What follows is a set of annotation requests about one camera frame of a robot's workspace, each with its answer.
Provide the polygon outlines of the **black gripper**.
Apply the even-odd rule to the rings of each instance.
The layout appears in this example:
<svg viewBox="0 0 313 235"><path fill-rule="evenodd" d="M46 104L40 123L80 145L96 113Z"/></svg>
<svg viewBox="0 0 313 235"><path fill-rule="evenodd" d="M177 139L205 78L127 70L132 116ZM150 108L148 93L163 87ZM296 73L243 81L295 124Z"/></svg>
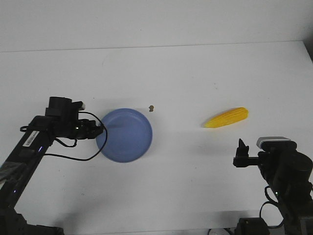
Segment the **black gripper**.
<svg viewBox="0 0 313 235"><path fill-rule="evenodd" d="M85 140L97 138L104 132L103 125L96 125L95 120L79 119L72 127L72 139Z"/></svg>
<svg viewBox="0 0 313 235"><path fill-rule="evenodd" d="M233 165L237 168L244 168L248 166L258 166L264 162L265 152L259 152L257 157L250 157L248 152L249 146L245 145L242 139L239 139Z"/></svg>

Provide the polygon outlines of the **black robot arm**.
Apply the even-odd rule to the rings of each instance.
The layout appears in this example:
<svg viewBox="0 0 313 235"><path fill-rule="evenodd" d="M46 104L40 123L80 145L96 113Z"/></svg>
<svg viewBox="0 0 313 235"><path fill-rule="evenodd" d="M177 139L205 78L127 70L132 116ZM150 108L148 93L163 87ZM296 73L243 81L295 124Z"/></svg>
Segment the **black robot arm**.
<svg viewBox="0 0 313 235"><path fill-rule="evenodd" d="M311 235L313 233L313 185L309 181L313 171L312 160L297 151L296 142L284 137L260 137L257 140L260 152L256 157L248 154L249 146L239 139L235 167L258 166L276 201L287 235Z"/></svg>
<svg viewBox="0 0 313 235"><path fill-rule="evenodd" d="M62 235L63 228L31 225L15 211L20 196L33 176L43 156L53 142L94 139L107 133L103 123L79 119L85 105L69 98L52 96L45 115L36 116L20 128L21 140L0 167L0 233L2 235Z"/></svg>

